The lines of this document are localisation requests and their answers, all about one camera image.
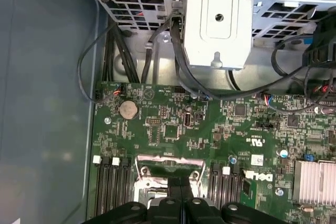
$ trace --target blue capacitor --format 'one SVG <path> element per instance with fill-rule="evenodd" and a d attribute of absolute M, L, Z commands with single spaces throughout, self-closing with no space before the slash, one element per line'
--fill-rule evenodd
<path fill-rule="evenodd" d="M 229 156 L 229 161 L 233 165 L 237 163 L 237 159 L 234 156 Z"/>
<path fill-rule="evenodd" d="M 312 154 L 305 154 L 304 155 L 304 160 L 313 162 L 314 161 L 314 156 Z"/>

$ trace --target green circuit board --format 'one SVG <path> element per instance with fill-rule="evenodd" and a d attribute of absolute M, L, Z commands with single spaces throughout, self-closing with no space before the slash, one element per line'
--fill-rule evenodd
<path fill-rule="evenodd" d="M 129 175 L 123 177 L 130 184 L 124 200 L 133 200 L 139 172 L 135 160 L 145 155 L 166 157 L 143 161 L 155 176 L 188 175 L 198 170 L 202 197 L 208 197 L 211 166 L 232 167 L 235 163 L 240 170 L 254 173 L 244 178 L 240 202 L 289 223 L 327 224 L 336 216 L 334 207 L 315 205 L 313 211 L 304 211 L 292 200 L 296 160 L 304 160 L 305 154 L 314 161 L 335 157 L 333 114 L 314 109 L 294 115 L 278 113 L 267 107 L 260 95 L 235 101 L 192 99 L 181 87 L 148 84 L 103 82 L 99 84 L 100 95 L 111 94 L 120 85 L 121 93 L 96 105 L 91 157 L 130 161 Z M 272 104 L 293 110 L 305 106 L 306 100 L 297 95 L 275 95 Z M 287 151 L 286 158 L 280 156 L 281 151 Z M 204 161 L 205 168 L 167 157 L 195 164 Z M 98 173 L 99 165 L 91 163 L 88 218 L 97 214 L 97 208 L 104 208 L 97 206 L 107 194 L 97 195 L 101 188 L 98 180 L 105 176 Z"/>

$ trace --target screw hole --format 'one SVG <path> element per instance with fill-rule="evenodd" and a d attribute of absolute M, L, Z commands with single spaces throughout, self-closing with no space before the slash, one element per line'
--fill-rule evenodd
<path fill-rule="evenodd" d="M 216 19 L 217 22 L 221 22 L 221 21 L 223 21 L 224 16 L 223 16 L 222 14 L 217 14 L 217 15 L 215 16 L 215 19 Z"/>
<path fill-rule="evenodd" d="M 133 211 L 137 211 L 137 210 L 139 210 L 139 209 L 140 209 L 139 206 L 133 206 L 133 207 L 131 207 L 131 210 L 133 210 Z"/>
<path fill-rule="evenodd" d="M 201 200 L 199 200 L 199 199 L 193 199 L 193 203 L 195 205 L 199 205 L 201 203 Z"/>

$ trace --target gray cable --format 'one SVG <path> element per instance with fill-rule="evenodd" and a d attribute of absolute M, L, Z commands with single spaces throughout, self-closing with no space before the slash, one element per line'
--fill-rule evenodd
<path fill-rule="evenodd" d="M 81 55 L 78 58 L 78 62 L 77 62 L 77 77 L 78 77 L 78 85 L 79 85 L 79 89 L 82 92 L 82 94 L 84 95 L 84 97 L 89 100 L 90 102 L 93 103 L 105 103 L 108 100 L 110 100 L 114 95 L 113 93 L 106 96 L 104 99 L 102 100 L 96 100 L 91 98 L 87 92 L 84 89 L 83 86 L 83 82 L 82 82 L 82 70 L 81 70 L 81 66 L 84 60 L 84 57 L 87 55 L 87 53 L 91 50 L 92 47 L 94 47 L 94 45 L 103 37 L 105 36 L 115 25 L 117 25 L 117 23 L 112 23 L 111 25 L 109 25 L 89 46 L 87 49 L 84 50 L 84 52 L 81 53 Z"/>
<path fill-rule="evenodd" d="M 160 33 L 166 31 L 169 27 L 170 27 L 170 19 L 167 19 L 167 21 L 152 34 L 152 36 L 149 38 L 148 42 L 153 43 L 155 38 Z M 143 67 L 142 74 L 141 74 L 141 83 L 146 83 L 148 72 L 149 72 L 149 67 L 150 67 L 151 61 L 152 61 L 152 52 L 153 52 L 152 48 L 147 48 L 146 49 L 145 65 Z"/>

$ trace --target white label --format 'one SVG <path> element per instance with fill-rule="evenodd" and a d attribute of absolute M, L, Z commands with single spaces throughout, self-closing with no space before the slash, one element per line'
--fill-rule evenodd
<path fill-rule="evenodd" d="M 255 147 L 262 147 L 265 143 L 265 139 L 261 140 L 260 138 L 247 138 L 246 142 L 251 143 L 251 145 Z"/>
<path fill-rule="evenodd" d="M 260 181 L 268 181 L 272 182 L 273 181 L 273 174 L 264 174 L 264 173 L 255 173 L 253 170 L 247 170 L 245 172 L 245 177 L 250 178 L 250 179 L 255 179 L 255 180 L 260 180 Z"/>
<path fill-rule="evenodd" d="M 264 156 L 263 155 L 251 155 L 251 165 L 258 165 L 263 166 L 264 165 Z"/>

